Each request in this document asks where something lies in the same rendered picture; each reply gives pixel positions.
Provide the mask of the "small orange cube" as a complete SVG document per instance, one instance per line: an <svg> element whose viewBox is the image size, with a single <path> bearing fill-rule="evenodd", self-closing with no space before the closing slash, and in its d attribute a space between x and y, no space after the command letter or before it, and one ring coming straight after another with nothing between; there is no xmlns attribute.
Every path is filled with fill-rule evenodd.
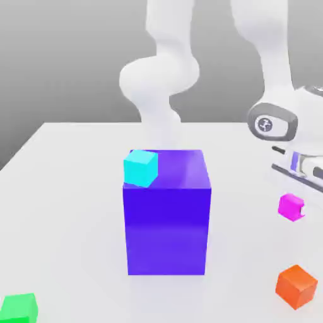
<svg viewBox="0 0 323 323"><path fill-rule="evenodd" d="M316 278L295 264L279 274L275 292L297 310L313 299L317 285Z"/></svg>

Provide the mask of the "small cyan cube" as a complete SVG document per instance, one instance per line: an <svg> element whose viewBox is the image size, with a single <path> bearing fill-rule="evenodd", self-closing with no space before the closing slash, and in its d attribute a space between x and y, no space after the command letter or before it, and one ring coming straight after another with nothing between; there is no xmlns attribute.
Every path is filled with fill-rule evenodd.
<svg viewBox="0 0 323 323"><path fill-rule="evenodd" d="M124 159L124 182L149 187L158 176L158 154L132 150Z"/></svg>

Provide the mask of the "small magenta cube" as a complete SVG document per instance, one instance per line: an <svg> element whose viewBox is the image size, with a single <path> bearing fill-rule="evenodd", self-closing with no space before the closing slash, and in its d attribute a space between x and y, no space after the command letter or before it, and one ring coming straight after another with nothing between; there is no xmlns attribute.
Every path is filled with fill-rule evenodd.
<svg viewBox="0 0 323 323"><path fill-rule="evenodd" d="M305 203L302 198L287 193L280 197L278 213L288 220L295 222L304 217L304 214L302 214L304 205Z"/></svg>

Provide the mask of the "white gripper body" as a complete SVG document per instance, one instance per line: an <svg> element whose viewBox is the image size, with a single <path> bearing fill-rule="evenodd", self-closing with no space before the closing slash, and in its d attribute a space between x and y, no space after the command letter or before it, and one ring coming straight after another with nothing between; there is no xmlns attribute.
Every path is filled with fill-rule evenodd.
<svg viewBox="0 0 323 323"><path fill-rule="evenodd" d="M279 176L276 176L276 182L288 188L288 192L301 195L313 203L323 203L323 185L299 177L275 163L271 165L271 168L274 172L279 173Z"/></svg>

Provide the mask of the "large blue box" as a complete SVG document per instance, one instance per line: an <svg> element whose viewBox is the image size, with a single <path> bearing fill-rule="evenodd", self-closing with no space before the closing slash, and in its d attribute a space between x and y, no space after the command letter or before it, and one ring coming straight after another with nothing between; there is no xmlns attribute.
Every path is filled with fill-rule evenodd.
<svg viewBox="0 0 323 323"><path fill-rule="evenodd" d="M130 275L203 275L211 183L201 150L159 150L149 187L123 185Z"/></svg>

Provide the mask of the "small green cube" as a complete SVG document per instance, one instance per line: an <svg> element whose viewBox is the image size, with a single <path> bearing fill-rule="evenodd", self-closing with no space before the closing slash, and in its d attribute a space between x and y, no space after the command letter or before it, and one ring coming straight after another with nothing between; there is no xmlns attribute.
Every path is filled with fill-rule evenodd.
<svg viewBox="0 0 323 323"><path fill-rule="evenodd" d="M37 323L38 305L34 293L8 295L0 309L0 323Z"/></svg>

